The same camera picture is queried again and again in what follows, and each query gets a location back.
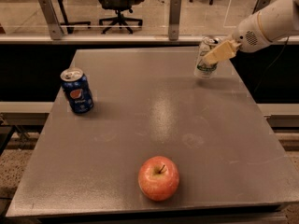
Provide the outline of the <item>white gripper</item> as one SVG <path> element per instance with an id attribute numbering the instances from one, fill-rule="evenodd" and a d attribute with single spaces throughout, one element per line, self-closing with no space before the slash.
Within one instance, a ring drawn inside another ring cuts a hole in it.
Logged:
<path id="1" fill-rule="evenodd" d="M 212 65 L 234 58 L 238 49 L 252 53 L 268 47 L 271 42 L 263 32 L 260 17 L 261 13 L 256 12 L 240 22 L 232 33 L 234 40 L 220 43 L 203 57 L 203 62 Z"/>

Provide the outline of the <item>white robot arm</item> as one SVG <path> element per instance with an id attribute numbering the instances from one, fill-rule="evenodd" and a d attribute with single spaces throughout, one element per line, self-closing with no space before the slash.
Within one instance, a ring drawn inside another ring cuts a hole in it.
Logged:
<path id="1" fill-rule="evenodd" d="M 212 65 L 233 58 L 239 50 L 252 53 L 293 35 L 299 35 L 299 0 L 277 0 L 240 22 L 203 62 Z"/>

